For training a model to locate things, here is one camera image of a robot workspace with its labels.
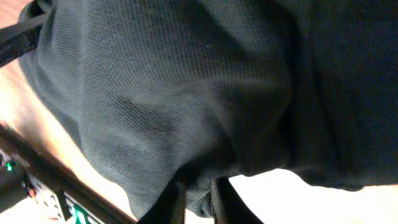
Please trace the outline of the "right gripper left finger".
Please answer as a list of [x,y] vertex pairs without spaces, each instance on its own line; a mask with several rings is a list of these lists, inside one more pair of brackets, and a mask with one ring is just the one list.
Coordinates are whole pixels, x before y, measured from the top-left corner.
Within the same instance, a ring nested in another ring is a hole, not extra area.
[[186,178],[173,177],[152,208],[137,224],[184,224],[186,191]]

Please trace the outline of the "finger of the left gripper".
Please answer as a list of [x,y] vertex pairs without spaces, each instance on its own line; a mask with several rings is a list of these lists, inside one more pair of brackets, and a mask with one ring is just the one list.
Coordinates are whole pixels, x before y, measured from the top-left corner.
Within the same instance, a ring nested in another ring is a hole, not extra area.
[[53,0],[34,0],[23,8],[18,23],[1,29],[1,67],[37,48],[52,9]]

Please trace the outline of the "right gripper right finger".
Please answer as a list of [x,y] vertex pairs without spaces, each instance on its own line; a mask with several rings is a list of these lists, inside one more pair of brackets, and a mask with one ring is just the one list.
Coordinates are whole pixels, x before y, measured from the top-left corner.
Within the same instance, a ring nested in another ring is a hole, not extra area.
[[226,177],[211,183],[211,209],[215,224],[263,224]]

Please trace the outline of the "black t-shirt with white logo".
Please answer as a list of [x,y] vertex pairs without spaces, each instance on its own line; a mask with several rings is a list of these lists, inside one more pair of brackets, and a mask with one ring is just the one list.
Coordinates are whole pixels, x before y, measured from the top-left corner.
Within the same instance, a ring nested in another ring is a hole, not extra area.
[[396,1],[56,1],[20,63],[137,218],[178,172],[201,217],[220,177],[397,182]]

